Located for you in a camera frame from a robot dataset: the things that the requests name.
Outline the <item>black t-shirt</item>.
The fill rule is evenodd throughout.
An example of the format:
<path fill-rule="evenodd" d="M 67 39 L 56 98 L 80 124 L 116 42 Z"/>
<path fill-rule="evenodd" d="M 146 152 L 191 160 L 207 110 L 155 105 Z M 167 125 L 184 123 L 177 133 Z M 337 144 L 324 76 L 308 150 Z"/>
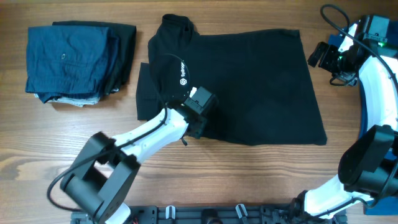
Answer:
<path fill-rule="evenodd" d="M 148 54 L 137 83 L 139 120 L 203 87 L 218 99 L 206 138 L 249 146 L 327 142 L 298 30 L 201 35 L 189 18 L 166 14 Z"/>

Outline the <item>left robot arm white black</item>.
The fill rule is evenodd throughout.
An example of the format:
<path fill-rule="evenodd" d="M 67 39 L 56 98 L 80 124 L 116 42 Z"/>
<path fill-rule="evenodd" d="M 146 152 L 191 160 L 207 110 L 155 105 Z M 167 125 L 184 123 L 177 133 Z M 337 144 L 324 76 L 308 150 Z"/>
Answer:
<path fill-rule="evenodd" d="M 130 215 L 124 199 L 145 160 L 188 135 L 200 138 L 206 114 L 217 102 L 203 87 L 183 101 L 167 103 L 138 128 L 113 138 L 102 132 L 84 145 L 62 175 L 60 188 L 94 223 L 123 223 Z"/>

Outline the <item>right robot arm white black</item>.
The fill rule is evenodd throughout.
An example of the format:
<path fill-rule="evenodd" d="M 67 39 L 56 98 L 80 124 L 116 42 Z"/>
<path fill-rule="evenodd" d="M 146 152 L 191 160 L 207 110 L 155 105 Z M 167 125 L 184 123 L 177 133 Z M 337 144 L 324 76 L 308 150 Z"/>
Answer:
<path fill-rule="evenodd" d="M 374 40 L 355 40 L 344 52 L 320 42 L 309 57 L 310 66 L 319 66 L 346 84 L 361 82 L 366 129 L 343 154 L 334 178 L 292 200 L 290 220 L 322 222 L 358 202 L 372 209 L 380 200 L 397 196 L 397 160 L 386 159 L 388 152 L 397 154 L 397 59 L 385 52 Z"/>

